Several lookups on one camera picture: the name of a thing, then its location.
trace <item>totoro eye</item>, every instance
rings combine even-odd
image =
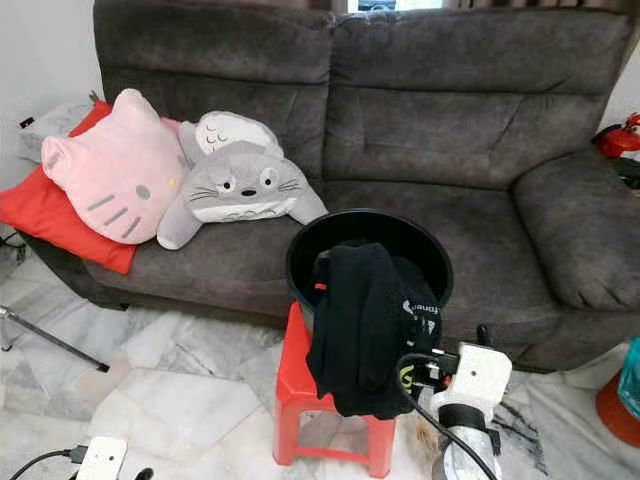
[[[275,168],[265,168],[260,174],[260,185],[270,190],[278,184],[278,171]]]
[[[235,189],[236,189],[236,177],[230,177],[220,185],[220,190],[222,190],[223,192],[230,193],[230,192],[233,192]]]

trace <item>stand leg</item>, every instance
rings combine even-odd
[[[80,350],[78,350],[77,348],[72,347],[71,345],[69,345],[68,343],[63,342],[62,340],[60,340],[57,337],[54,337],[53,335],[51,335],[50,333],[45,332],[44,330],[36,327],[35,325],[27,322],[26,320],[24,320],[23,318],[19,317],[18,315],[16,315],[15,313],[13,313],[11,310],[9,310],[8,308],[2,307],[0,306],[0,318],[4,318],[4,321],[6,322],[7,320],[11,320],[12,322],[17,323],[18,325],[20,325],[22,328],[25,328],[26,330],[29,330],[31,333],[34,333],[36,335],[38,335],[39,337],[44,338],[45,340],[53,343],[54,345],[62,348],[63,350],[66,350],[67,352],[71,353],[72,355],[75,355],[78,358],[81,358],[82,360],[84,360],[85,362],[89,362],[92,365],[95,365],[96,368],[101,371],[101,372],[108,372],[109,371],[109,365],[106,365],[98,360],[96,360],[93,357],[90,357],[89,355],[87,355],[84,352],[81,352]],[[5,343],[4,340],[2,342],[2,348],[4,349],[5,347]]]
[[[19,333],[14,333],[12,332],[12,330],[17,329],[11,328],[9,319],[3,316],[2,310],[0,310],[0,349],[3,352],[8,352],[9,350],[11,350],[18,338],[22,336],[22,331]]]
[[[395,418],[393,420],[366,418],[369,423],[369,475],[374,478],[384,478],[391,470],[396,420]]]
[[[298,410],[276,399],[273,458],[278,465],[291,465],[298,444]]]

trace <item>black jacket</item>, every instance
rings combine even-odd
[[[318,396],[332,393],[344,416],[393,418],[412,410],[398,391],[395,366],[440,338],[439,307],[420,270],[379,243],[331,249],[326,290],[315,312],[307,364]]]

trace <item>orange container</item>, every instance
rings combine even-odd
[[[596,397],[596,410],[611,433],[629,445],[640,448],[640,420],[631,415],[618,396],[620,372],[607,383]]]

